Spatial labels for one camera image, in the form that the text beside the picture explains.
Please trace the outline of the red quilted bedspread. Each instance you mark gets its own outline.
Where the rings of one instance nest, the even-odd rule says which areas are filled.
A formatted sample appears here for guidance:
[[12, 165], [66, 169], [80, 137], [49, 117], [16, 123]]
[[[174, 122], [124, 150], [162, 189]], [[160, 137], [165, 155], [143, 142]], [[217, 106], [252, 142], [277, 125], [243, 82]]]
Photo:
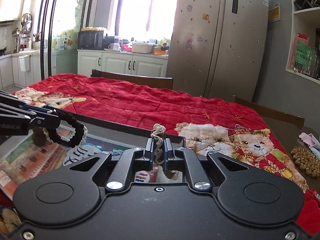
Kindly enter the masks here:
[[194, 97], [129, 81], [58, 74], [20, 89], [16, 96], [33, 106], [152, 129], [185, 138], [198, 155], [215, 150], [295, 182], [304, 192], [298, 224], [319, 232], [319, 201], [266, 122], [253, 109], [221, 99]]

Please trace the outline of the white kitchen cabinet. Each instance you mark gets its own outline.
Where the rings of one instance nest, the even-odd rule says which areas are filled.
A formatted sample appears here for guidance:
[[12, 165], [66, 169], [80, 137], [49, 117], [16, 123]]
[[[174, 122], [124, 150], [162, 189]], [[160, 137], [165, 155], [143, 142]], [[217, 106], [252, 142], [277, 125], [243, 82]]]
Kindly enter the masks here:
[[118, 74], [165, 77], [168, 58], [153, 54], [116, 50], [78, 50], [78, 74], [91, 76], [92, 70]]

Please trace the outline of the white mug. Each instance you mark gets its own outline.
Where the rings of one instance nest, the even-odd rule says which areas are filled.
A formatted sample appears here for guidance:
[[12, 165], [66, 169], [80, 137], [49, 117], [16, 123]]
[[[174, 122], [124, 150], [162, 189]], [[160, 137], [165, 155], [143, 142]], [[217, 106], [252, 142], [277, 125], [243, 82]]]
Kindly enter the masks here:
[[120, 44], [118, 44], [118, 43], [111, 43], [111, 44], [108, 45], [108, 49], [120, 51]]

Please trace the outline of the brown fuzzy hair claw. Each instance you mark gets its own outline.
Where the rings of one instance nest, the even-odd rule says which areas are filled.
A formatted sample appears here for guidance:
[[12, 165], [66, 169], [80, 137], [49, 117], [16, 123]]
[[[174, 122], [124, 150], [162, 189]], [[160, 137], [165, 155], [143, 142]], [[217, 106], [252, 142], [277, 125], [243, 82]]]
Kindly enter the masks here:
[[42, 127], [34, 127], [31, 138], [36, 146], [42, 147], [46, 144], [49, 144], [49, 141], [44, 134]]

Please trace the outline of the white wall shelf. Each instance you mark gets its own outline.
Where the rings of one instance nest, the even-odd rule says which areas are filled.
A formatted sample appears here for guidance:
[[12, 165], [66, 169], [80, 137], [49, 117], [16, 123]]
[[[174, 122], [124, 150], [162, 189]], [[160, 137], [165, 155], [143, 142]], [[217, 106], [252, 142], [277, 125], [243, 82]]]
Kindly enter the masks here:
[[298, 41], [319, 53], [319, 0], [292, 0], [291, 5], [291, 40], [285, 70], [319, 84], [318, 62], [307, 73], [294, 68]]

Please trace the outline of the green sign card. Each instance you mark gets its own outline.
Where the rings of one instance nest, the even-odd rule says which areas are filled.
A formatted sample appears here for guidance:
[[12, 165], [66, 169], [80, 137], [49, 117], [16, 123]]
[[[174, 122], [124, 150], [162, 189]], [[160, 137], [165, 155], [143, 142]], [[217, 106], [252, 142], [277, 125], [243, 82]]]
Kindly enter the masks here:
[[313, 49], [302, 41], [298, 41], [294, 58], [294, 71], [310, 75], [313, 58]]

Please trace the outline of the silver double-door refrigerator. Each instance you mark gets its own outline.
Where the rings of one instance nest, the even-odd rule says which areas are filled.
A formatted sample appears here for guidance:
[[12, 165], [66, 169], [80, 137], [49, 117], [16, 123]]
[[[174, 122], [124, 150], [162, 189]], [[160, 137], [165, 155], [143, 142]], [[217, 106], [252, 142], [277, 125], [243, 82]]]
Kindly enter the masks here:
[[252, 100], [267, 22], [268, 0], [177, 0], [167, 65], [173, 89]]

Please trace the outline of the cream crochet scrunchie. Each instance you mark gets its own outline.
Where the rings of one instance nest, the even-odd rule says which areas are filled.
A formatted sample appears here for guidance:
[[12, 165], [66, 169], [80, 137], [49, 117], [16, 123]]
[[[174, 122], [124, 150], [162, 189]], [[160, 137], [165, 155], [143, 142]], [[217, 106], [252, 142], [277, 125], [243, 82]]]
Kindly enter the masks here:
[[154, 162], [162, 167], [164, 176], [171, 180], [171, 181], [177, 181], [179, 177], [179, 172], [178, 171], [171, 171], [171, 170], [166, 170], [164, 166], [164, 150], [163, 150], [163, 145], [165, 141], [165, 132], [166, 128], [160, 124], [154, 124], [153, 129], [151, 131], [151, 138], [154, 140], [154, 143], [156, 144], [156, 148], [153, 152], [154, 156]]

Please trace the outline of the white basin on counter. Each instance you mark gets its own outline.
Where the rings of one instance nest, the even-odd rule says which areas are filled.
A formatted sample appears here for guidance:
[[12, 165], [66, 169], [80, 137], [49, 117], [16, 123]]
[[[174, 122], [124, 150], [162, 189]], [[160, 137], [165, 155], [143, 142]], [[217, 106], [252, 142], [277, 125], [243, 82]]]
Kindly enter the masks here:
[[138, 54], [152, 54], [155, 43], [150, 42], [132, 42], [132, 52]]

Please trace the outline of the black microwave oven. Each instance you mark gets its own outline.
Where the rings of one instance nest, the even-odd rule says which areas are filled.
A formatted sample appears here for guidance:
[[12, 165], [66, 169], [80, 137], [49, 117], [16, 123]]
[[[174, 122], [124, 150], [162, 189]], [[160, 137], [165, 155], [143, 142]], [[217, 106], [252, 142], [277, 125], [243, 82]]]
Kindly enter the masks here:
[[102, 50], [106, 35], [105, 30], [80, 31], [78, 34], [78, 49]]

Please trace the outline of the black braided scrunchie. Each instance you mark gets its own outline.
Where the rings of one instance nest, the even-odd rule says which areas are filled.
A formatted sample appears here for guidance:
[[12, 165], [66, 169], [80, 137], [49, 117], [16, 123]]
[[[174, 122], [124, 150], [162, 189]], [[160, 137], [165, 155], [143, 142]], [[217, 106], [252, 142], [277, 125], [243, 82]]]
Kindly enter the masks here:
[[48, 111], [48, 114], [57, 117], [59, 127], [43, 128], [49, 142], [54, 142], [63, 148], [82, 146], [86, 141], [87, 128], [71, 114], [60, 110]]

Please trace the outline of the dark wooden chair back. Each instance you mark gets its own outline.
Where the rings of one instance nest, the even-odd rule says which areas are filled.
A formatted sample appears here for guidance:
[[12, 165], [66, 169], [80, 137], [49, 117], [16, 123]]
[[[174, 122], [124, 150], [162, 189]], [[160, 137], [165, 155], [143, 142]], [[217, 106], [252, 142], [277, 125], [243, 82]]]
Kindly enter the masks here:
[[129, 74], [119, 74], [112, 72], [102, 72], [99, 70], [92, 70], [91, 77], [103, 77], [105, 79], [113, 79], [120, 81], [127, 81], [137, 85], [145, 85], [151, 88], [173, 89], [174, 80], [172, 77], [149, 77]]

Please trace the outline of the dark wooden chair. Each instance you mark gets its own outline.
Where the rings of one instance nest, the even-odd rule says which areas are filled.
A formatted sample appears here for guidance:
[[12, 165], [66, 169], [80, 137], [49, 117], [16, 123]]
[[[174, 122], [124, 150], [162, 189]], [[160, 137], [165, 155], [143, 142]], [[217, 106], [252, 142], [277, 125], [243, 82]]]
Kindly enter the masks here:
[[103, 77], [105, 79], [113, 79], [120, 81], [127, 81], [137, 85], [145, 85], [151, 88], [173, 89], [174, 80], [172, 77], [149, 77], [129, 74], [119, 74], [112, 72], [102, 72], [99, 70], [92, 70], [91, 77]]
[[260, 116], [264, 116], [274, 120], [288, 122], [296, 125], [298, 128], [302, 128], [305, 123], [305, 119], [303, 117], [287, 114], [285, 112], [281, 112], [275, 109], [261, 106], [256, 103], [239, 98], [235, 95], [233, 96], [233, 102], [255, 110]]

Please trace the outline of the brown beaded coaster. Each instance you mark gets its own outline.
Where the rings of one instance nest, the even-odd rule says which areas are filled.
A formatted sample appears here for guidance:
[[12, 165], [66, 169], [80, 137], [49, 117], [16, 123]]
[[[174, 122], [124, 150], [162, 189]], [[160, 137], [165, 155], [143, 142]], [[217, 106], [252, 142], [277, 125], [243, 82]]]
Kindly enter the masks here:
[[291, 155], [295, 165], [312, 178], [319, 178], [319, 159], [306, 148], [296, 146]]

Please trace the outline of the black sliding door frame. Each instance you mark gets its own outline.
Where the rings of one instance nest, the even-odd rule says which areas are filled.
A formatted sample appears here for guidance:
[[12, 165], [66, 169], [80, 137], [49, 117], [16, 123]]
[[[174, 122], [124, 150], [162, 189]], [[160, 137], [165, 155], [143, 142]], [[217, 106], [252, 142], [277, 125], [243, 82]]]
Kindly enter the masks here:
[[53, 23], [57, 0], [41, 0], [37, 34], [40, 35], [40, 77], [52, 76]]

